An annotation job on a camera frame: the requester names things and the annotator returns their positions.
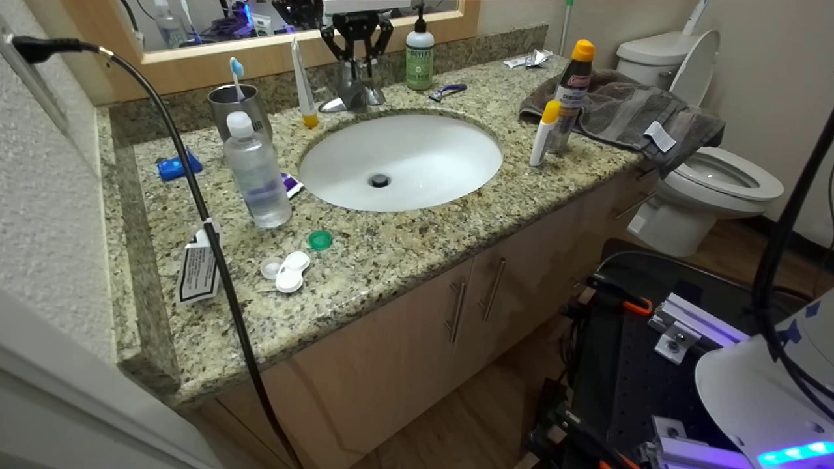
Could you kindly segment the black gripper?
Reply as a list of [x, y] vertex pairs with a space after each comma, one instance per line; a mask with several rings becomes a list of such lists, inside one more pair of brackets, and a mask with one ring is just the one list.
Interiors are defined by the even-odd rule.
[[358, 11], [358, 13], [335, 13], [335, 26], [322, 29], [322, 38], [332, 48], [338, 63], [355, 60], [355, 42], [365, 42], [365, 64], [368, 77], [372, 77], [376, 60], [385, 51], [395, 22], [385, 20], [379, 11]]

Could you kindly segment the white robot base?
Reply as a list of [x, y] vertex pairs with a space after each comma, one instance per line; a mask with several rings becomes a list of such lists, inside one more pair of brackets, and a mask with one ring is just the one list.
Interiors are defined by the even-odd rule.
[[[776, 326], [784, 351], [834, 389], [834, 291]], [[706, 351], [697, 390], [714, 424], [758, 469], [834, 469], [834, 418], [776, 365], [762, 335]]]

